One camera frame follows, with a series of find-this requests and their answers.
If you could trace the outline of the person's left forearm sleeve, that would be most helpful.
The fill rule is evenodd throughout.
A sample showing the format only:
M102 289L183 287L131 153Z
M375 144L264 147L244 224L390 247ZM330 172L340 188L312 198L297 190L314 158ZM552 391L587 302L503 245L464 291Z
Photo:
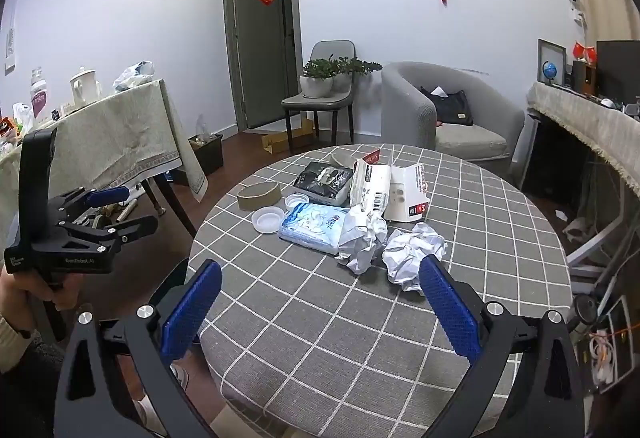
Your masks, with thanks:
M4 317L0 317L0 371L11 371L22 360L32 342L32 333L17 331Z

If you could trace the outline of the person's left hand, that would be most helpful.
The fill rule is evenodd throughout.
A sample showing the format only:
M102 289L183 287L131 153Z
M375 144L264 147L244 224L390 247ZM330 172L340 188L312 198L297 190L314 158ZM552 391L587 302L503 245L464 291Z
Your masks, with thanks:
M82 274L69 274L65 276L62 288L52 291L34 271L10 274L2 268L1 315L16 332L32 332L36 323L29 298L53 302L58 311L70 310L77 306L82 282Z

